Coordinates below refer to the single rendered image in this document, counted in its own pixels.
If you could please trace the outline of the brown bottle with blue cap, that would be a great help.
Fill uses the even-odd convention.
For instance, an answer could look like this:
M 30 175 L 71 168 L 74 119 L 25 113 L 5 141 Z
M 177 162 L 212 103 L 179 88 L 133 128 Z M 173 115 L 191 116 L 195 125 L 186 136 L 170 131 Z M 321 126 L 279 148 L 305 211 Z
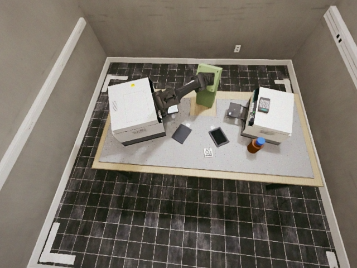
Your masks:
M 262 137 L 259 137 L 258 139 L 255 138 L 248 146 L 247 146 L 247 150 L 251 153 L 254 154 L 256 152 L 258 152 L 265 143 L 265 139 Z

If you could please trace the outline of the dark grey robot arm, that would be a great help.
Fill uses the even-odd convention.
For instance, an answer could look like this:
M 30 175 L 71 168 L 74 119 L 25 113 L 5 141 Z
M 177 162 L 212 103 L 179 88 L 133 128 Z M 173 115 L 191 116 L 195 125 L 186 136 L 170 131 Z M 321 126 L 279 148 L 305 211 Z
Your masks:
M 169 107 L 181 103 L 182 97 L 189 94 L 193 90 L 195 93 L 206 89 L 206 85 L 214 85 L 215 73 L 199 72 L 198 75 L 192 76 L 191 81 L 176 89 L 170 85 L 166 85 L 166 90 L 158 90 L 153 93 L 153 100 L 157 110 L 161 113 L 168 111 Z

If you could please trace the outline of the white multi-well plate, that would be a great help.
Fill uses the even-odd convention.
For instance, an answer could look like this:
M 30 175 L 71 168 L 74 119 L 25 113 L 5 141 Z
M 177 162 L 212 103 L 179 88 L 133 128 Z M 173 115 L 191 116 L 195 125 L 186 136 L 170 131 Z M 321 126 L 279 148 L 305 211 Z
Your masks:
M 172 106 L 172 107 L 169 107 L 168 113 L 173 113 L 173 112 L 178 112 L 178 110 L 177 110 L 177 105 Z

